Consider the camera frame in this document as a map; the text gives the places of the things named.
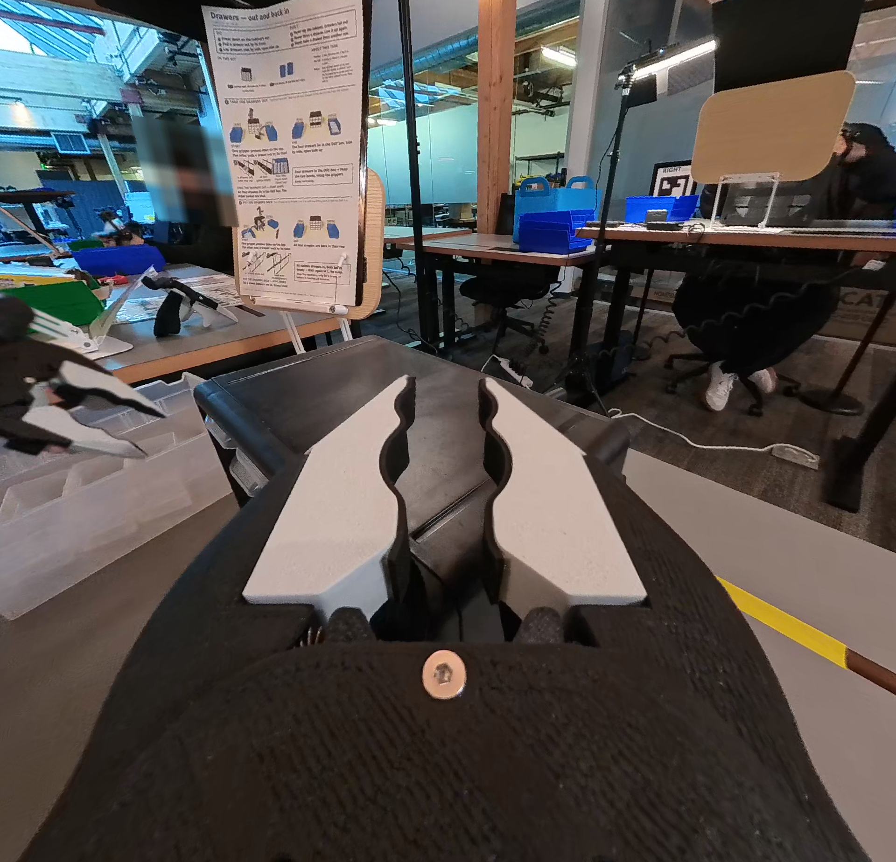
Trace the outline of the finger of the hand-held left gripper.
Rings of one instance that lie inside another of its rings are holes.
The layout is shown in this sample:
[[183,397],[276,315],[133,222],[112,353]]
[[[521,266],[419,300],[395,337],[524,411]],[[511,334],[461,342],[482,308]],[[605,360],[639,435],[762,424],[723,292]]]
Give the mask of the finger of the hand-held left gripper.
[[147,453],[133,442],[88,427],[60,407],[31,408],[22,416],[21,423],[60,437],[55,440],[57,445],[66,440],[68,448],[74,452],[104,453],[122,458],[147,457]]
[[81,404],[87,397],[98,397],[114,405],[126,406],[145,415],[165,418],[167,414],[151,399],[102,368],[86,366],[73,360],[59,365],[52,378],[52,389],[61,399]]

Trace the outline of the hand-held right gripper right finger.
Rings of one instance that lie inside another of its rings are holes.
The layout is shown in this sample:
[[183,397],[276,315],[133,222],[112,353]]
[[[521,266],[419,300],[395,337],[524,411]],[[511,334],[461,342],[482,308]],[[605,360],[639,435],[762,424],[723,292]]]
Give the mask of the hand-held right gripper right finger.
[[588,455],[505,383],[478,383],[484,467],[495,483],[484,516],[489,588],[514,614],[647,599]]

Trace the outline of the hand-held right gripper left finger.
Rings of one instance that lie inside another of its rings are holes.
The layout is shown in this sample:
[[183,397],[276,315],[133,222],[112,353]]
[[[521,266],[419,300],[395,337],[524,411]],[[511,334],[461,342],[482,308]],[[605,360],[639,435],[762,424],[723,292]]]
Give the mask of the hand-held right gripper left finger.
[[375,614],[410,583],[407,507],[416,378],[401,375],[308,451],[243,598]]

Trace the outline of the clear plastic storage bin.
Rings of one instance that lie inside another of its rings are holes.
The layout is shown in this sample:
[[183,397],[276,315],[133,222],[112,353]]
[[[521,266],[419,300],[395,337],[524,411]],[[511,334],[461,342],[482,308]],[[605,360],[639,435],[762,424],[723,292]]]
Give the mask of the clear plastic storage bin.
[[1,614],[16,619],[231,495],[230,483],[185,372],[139,392],[163,409],[155,419],[129,408],[74,415],[145,453],[38,456],[2,448]]

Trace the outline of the group of clear small drawers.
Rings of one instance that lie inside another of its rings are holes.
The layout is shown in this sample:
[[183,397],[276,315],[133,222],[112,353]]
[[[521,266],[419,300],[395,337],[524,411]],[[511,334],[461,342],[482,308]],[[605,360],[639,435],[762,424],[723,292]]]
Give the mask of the group of clear small drawers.
[[248,498],[253,498],[268,483],[268,477],[254,461],[245,454],[238,443],[209,415],[204,416],[204,423],[211,438],[222,452],[230,454],[226,462],[226,470],[231,480]]

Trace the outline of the black drawer cabinet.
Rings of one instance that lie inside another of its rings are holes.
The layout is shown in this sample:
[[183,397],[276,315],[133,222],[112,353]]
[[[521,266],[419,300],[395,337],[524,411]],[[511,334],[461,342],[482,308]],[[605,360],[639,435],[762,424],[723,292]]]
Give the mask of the black drawer cabinet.
[[210,569],[212,554],[242,596],[310,447],[402,375],[416,378],[409,466],[398,481],[409,536],[423,560],[452,586],[479,576],[485,501],[494,483],[483,468],[485,434],[477,415],[478,371],[366,337],[218,375],[197,390],[201,412],[266,478],[191,565]]

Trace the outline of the white angled stand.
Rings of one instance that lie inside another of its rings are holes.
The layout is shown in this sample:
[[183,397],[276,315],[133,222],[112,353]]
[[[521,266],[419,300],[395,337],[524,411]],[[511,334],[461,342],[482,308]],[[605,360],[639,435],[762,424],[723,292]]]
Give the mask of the white angled stand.
[[[84,281],[77,278],[65,281],[73,280],[81,281],[88,286]],[[110,297],[100,299],[105,305],[105,311],[101,317],[94,320],[87,327],[75,327],[68,322],[32,309],[33,316],[29,330],[37,334],[42,341],[48,341],[67,351],[81,353],[93,360],[100,360],[129,351],[133,346],[129,342],[118,340],[115,336],[110,335],[110,330],[117,321],[118,310],[131,296],[137,284],[137,280],[125,281],[121,288],[122,291],[115,299],[110,300]],[[94,289],[90,286],[88,287],[96,295]]]

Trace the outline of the green bin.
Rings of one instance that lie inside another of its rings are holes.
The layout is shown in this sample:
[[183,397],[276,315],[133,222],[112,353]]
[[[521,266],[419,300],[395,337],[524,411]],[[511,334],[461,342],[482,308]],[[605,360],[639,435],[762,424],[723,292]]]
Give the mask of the green bin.
[[44,285],[2,286],[1,293],[20,299],[30,308],[75,327],[87,327],[105,311],[103,301],[78,280]]

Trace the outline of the printed paper sheets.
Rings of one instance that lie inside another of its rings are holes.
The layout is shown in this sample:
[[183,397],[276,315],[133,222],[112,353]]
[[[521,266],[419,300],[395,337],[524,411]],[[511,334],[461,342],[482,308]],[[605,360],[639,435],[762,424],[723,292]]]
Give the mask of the printed paper sheets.
[[[176,276],[176,279],[184,285],[190,286],[196,292],[214,300],[223,307],[236,307],[243,304],[237,294],[236,282],[233,276],[226,274],[202,274],[192,277]],[[137,323],[152,320],[160,308],[166,290],[152,291],[147,295],[133,293],[118,310],[118,323]]]

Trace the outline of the idle hand-held gripper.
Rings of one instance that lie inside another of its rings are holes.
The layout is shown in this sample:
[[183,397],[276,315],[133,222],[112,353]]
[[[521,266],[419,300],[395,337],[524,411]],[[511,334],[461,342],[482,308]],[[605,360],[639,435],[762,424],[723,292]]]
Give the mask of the idle hand-held gripper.
[[180,334],[183,324],[192,317],[195,308],[199,308],[204,327],[216,327],[226,321],[238,323],[238,318],[228,308],[169,273],[149,274],[143,276],[140,282],[149,289],[163,290],[166,293],[154,320],[153,333],[157,338]]

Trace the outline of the grey work table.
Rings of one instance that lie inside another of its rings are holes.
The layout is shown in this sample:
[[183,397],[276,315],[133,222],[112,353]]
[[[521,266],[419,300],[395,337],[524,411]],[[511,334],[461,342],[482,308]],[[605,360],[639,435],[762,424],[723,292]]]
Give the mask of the grey work table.
[[[186,265],[169,273],[172,277],[192,277],[202,274],[213,274],[211,270],[196,265]],[[137,280],[133,293],[147,295],[150,290],[140,279],[143,274],[131,275],[119,279],[118,287],[112,288],[110,300],[115,299],[122,291],[125,281]],[[24,264],[2,267],[2,286],[21,286],[50,284],[78,278],[73,273],[63,273],[60,269],[50,267],[28,268]],[[137,323],[116,323],[111,327],[110,335],[118,340],[129,342],[133,348],[129,351],[93,360],[116,374],[124,382],[138,384],[163,375],[179,374],[185,370],[193,370],[200,366],[227,361],[236,357],[258,353],[290,343],[281,322],[273,313],[265,313],[253,309],[246,304],[226,307],[238,318],[238,323],[224,322],[216,327],[204,327],[199,308],[195,308],[192,317],[185,321],[180,334],[165,338],[157,338],[153,333],[154,320]],[[42,341],[30,330],[31,339]]]

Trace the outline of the blue plastic bin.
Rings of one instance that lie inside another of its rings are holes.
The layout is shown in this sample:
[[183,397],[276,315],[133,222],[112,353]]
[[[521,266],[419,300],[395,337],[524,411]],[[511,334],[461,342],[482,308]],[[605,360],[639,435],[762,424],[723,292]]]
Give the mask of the blue plastic bin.
[[139,275],[150,268],[166,269],[162,253],[148,244],[83,248],[73,252],[77,267],[95,278]]
[[681,223],[690,220],[697,209],[700,196],[628,196],[625,199],[624,222],[644,224],[644,214],[653,208],[669,210],[668,222]]

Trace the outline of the white power strip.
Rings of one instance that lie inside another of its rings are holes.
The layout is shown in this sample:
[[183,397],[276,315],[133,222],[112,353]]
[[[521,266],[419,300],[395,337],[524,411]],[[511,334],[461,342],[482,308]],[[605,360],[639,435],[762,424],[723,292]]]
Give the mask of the white power strip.
[[525,389],[532,389],[533,387],[533,380],[524,374],[521,363],[497,354],[489,356],[480,369],[480,373],[502,379],[505,382]]

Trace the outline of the yellow tape strip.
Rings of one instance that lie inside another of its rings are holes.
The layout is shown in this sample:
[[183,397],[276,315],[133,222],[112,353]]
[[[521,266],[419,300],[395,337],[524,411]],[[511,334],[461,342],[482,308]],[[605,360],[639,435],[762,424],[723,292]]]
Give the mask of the yellow tape strip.
[[849,669],[846,644],[756,595],[733,585],[730,581],[722,577],[716,577],[716,579],[738,610],[746,617],[767,626],[832,664],[846,670]]

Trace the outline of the wooden board sheet holder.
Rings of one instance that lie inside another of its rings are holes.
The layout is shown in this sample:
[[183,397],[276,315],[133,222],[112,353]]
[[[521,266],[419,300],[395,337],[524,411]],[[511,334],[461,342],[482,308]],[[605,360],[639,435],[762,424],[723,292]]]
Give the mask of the wooden board sheet holder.
[[385,188],[366,169],[359,207],[342,198],[249,206],[234,229],[234,280],[241,302],[274,314],[297,353],[311,338],[341,334],[372,316],[382,296]]

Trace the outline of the stack of blue bins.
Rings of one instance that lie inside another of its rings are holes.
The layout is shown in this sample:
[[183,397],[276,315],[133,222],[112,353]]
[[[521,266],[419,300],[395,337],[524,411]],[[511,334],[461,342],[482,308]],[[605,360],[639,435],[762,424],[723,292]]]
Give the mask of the stack of blue bins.
[[584,251],[588,238],[578,236],[578,230],[593,220],[593,209],[541,211],[523,214],[514,234],[519,250],[568,256]]

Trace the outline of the wooden desk with black legs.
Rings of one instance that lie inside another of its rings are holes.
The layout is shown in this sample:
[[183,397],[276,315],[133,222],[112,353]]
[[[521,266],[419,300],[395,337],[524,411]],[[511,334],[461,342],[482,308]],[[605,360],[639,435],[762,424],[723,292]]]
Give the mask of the wooden desk with black legs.
[[460,338],[476,331],[489,331],[487,320],[479,327],[459,330],[456,325],[455,296],[460,294],[461,284],[476,274],[477,259],[487,264],[491,261],[543,264],[558,268],[575,267],[583,270],[595,255],[595,243],[584,251],[568,256],[542,253],[524,253],[519,250],[509,235],[482,234],[474,232],[436,231],[424,235],[427,262],[435,273],[437,289],[438,320],[440,328],[440,351],[446,355],[454,350]]

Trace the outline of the printed instruction sheet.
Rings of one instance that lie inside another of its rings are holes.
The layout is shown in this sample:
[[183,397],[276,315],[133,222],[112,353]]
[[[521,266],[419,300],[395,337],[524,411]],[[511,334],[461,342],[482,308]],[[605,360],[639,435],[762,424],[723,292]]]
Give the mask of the printed instruction sheet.
[[203,7],[249,305],[346,318],[361,302],[371,8]]

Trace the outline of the long wooden desk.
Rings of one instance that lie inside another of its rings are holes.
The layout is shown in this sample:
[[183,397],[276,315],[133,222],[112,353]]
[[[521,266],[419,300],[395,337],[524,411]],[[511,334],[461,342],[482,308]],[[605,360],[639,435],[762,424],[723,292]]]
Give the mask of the long wooden desk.
[[[592,379],[590,393],[600,396],[623,382],[624,377],[614,377],[614,369],[620,366],[633,342],[622,342],[622,319],[624,304],[628,298],[631,274],[636,270],[673,271],[682,274],[710,274],[716,265],[707,254],[708,249],[723,249],[730,257],[722,267],[732,274],[753,274],[761,277],[764,263],[739,258],[735,259],[731,250],[801,250],[817,256],[823,251],[845,254],[870,253],[872,256],[886,256],[883,266],[876,272],[865,271],[850,264],[837,271],[833,264],[806,264],[787,262],[767,263],[768,278],[794,283],[802,280],[801,289],[809,285],[830,285],[853,289],[871,289],[886,292],[886,298],[871,328],[859,344],[857,353],[843,372],[841,381],[834,391],[825,398],[825,403],[833,403],[842,393],[873,341],[882,320],[894,309],[894,230],[845,232],[843,229],[829,232],[813,232],[812,229],[760,229],[760,228],[718,228],[711,229],[707,222],[689,222],[679,229],[673,229],[664,222],[646,225],[619,225],[610,229],[597,222],[588,222],[577,229],[577,235],[596,246],[593,265],[584,268],[578,294],[574,319],[574,341],[571,345],[571,371],[581,378]],[[599,348],[591,349],[587,344],[588,326],[581,318],[590,318],[597,291],[599,269],[611,266],[616,270],[609,313]]]

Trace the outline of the black and white tag board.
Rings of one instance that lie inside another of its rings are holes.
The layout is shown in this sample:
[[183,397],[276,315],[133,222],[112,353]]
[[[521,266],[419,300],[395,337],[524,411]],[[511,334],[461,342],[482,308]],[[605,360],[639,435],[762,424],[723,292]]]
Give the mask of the black and white tag board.
[[692,175],[692,161],[657,162],[651,178],[651,196],[693,196],[698,182]]

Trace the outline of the cardboard box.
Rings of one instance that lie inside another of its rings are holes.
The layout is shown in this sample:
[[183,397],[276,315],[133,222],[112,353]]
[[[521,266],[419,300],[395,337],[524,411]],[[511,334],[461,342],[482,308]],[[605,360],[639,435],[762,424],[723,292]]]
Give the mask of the cardboard box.
[[[824,328],[827,336],[860,341],[877,318],[888,291],[843,288],[838,307]],[[872,341],[884,345],[895,344],[895,305],[892,305]]]

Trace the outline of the black light stand pole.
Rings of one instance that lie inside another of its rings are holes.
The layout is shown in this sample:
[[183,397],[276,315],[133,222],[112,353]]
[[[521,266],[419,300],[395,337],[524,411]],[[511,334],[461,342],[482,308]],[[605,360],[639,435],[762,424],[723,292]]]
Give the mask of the black light stand pole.
[[423,212],[420,188],[420,146],[417,130],[417,105],[413,68],[410,0],[398,0],[399,39],[406,113],[409,159],[409,188],[412,214],[412,240],[417,275],[420,319],[420,345],[430,353],[440,351],[437,288],[435,273],[427,262],[423,236]]

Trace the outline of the black device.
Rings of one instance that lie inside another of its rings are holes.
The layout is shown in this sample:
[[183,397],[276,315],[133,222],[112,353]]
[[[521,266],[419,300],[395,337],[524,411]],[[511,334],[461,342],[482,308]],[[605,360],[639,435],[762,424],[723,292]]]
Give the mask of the black device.
[[804,227],[816,209],[811,181],[732,182],[723,186],[718,219],[729,227]]

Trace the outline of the wooden board on clear stand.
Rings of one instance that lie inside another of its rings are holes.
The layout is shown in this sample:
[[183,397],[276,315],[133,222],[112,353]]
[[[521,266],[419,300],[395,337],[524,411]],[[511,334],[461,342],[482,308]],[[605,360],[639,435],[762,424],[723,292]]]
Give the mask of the wooden board on clear stand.
[[700,109],[691,174],[696,182],[770,184],[757,231],[766,230],[778,186],[821,173],[855,94],[849,70],[756,84],[711,95]]

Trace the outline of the black flat panel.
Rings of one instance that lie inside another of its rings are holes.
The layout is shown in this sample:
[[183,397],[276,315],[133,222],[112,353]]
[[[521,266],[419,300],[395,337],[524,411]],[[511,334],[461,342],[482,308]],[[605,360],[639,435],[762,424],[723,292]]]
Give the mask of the black flat panel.
[[714,92],[843,71],[865,0],[721,0]]

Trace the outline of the wooden post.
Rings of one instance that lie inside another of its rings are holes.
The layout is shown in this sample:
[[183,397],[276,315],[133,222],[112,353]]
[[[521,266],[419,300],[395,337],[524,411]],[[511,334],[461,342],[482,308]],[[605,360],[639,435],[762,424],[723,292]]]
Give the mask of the wooden post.
[[478,0],[477,215],[479,233],[495,234],[510,180],[517,0]]

